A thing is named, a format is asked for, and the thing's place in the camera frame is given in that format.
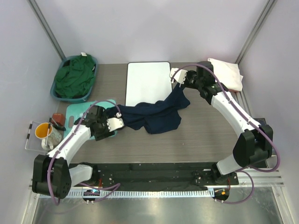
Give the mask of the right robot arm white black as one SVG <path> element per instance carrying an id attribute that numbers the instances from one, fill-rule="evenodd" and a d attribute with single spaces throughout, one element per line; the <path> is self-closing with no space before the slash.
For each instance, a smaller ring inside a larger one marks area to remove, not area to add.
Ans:
<path id="1" fill-rule="evenodd" d="M 180 69 L 172 78 L 183 87 L 198 90 L 200 96 L 223 115 L 238 137 L 232 154 L 212 165 L 212 181 L 222 184 L 235 171 L 272 156 L 273 130 L 269 125 L 261 125 L 238 105 L 215 76 L 211 62 L 199 62 L 195 67 L 196 70 Z"/>

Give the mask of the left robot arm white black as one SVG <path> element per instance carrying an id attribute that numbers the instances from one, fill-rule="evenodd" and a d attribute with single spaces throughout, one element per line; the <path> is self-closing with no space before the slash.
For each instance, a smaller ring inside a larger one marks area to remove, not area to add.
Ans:
<path id="1" fill-rule="evenodd" d="M 34 160 L 32 191 L 50 196 L 57 203 L 77 184 L 85 182 L 95 186 L 100 179 L 97 166 L 83 162 L 70 168 L 69 164 L 91 137 L 102 140 L 114 134 L 109 130 L 107 120 L 105 108 L 90 107 L 88 113 L 75 121 L 72 130 L 57 147 L 46 155 L 38 155 Z"/>

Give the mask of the navy blue t shirt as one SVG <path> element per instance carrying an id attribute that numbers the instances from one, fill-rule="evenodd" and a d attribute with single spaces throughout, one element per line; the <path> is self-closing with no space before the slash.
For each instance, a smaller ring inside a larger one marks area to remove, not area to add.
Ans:
<path id="1" fill-rule="evenodd" d="M 133 130 L 143 127 L 149 134 L 161 134 L 179 127 L 181 117 L 178 111 L 189 105 L 190 101 L 184 95 L 184 87 L 177 84 L 165 100 L 154 104 L 141 102 L 135 106 L 118 107 L 126 127 Z"/>

